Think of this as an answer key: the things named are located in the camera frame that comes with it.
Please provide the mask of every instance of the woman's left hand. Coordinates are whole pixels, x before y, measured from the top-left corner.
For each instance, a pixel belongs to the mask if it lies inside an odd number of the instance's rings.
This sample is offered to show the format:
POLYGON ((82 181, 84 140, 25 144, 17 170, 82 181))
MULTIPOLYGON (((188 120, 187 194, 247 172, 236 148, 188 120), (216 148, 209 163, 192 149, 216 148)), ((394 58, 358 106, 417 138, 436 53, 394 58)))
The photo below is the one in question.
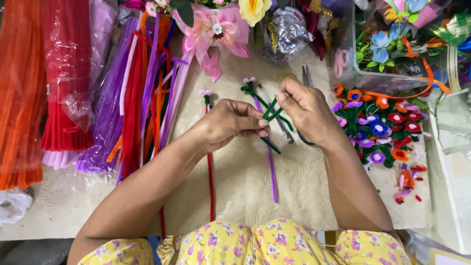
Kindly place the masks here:
POLYGON ((266 137, 270 127, 251 104, 221 99, 188 133, 205 140, 208 152, 226 146, 234 137, 266 137))

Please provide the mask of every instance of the pen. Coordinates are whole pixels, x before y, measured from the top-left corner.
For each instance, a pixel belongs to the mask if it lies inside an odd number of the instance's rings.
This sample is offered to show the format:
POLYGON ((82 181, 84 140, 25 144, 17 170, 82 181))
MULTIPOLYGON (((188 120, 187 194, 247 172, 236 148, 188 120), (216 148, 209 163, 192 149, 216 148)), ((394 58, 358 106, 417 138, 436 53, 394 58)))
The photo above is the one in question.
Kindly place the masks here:
MULTIPOLYGON (((265 91, 265 89, 263 88, 263 86, 261 84, 259 84, 259 88, 262 90, 263 96, 265 97, 265 100, 267 101, 267 104, 270 105, 271 100, 270 100, 270 97, 268 96, 267 92, 265 91)), ((276 122, 278 122, 278 125, 280 125, 281 131, 283 132, 283 135, 286 138, 286 140, 288 141, 288 143, 289 144, 294 143, 294 140, 291 137, 290 132, 286 129, 286 127, 284 126, 284 124, 281 121, 280 117, 276 117, 276 122)))

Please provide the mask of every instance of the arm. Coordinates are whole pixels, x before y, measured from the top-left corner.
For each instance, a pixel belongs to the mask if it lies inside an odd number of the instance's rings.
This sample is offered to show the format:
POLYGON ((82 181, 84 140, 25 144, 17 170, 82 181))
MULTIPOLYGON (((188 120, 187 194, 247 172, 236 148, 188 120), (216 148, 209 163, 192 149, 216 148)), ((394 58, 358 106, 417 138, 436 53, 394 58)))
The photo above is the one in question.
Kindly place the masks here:
POLYGON ((387 232, 397 238, 386 206, 322 92, 286 78, 276 98, 294 126, 324 153, 330 200, 340 230, 387 232))
POLYGON ((95 209, 72 244, 69 265, 112 239, 138 238, 168 195, 208 152, 234 137, 268 134, 263 113, 245 102, 222 99, 190 130, 114 189, 95 209))

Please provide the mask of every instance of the hand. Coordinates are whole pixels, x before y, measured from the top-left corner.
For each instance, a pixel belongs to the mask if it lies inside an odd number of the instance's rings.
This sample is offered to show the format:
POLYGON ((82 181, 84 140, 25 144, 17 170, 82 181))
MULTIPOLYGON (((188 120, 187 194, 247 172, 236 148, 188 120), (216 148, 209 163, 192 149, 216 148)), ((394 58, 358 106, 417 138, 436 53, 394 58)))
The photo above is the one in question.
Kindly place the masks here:
POLYGON ((234 137, 266 137, 270 127, 263 113, 243 101, 221 99, 189 132, 204 139, 207 152, 226 146, 234 137))
POLYGON ((319 89, 287 77, 275 96, 294 126, 311 142, 325 147, 333 137, 345 136, 319 89))

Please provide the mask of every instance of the pink bow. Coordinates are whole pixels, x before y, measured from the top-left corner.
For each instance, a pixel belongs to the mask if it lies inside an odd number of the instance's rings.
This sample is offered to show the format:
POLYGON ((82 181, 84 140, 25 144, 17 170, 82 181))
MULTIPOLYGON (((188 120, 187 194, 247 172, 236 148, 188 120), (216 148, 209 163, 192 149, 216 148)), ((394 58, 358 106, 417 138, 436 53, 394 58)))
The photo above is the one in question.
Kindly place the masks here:
POLYGON ((181 24, 183 54, 192 52, 201 69, 208 72, 214 82, 221 76, 217 52, 209 57, 208 48, 218 46, 223 57, 233 53, 239 57, 250 57, 246 45, 249 41, 249 24, 240 16, 238 4, 227 4, 219 10, 192 4, 195 22, 193 28, 183 23, 177 11, 173 16, 181 24))

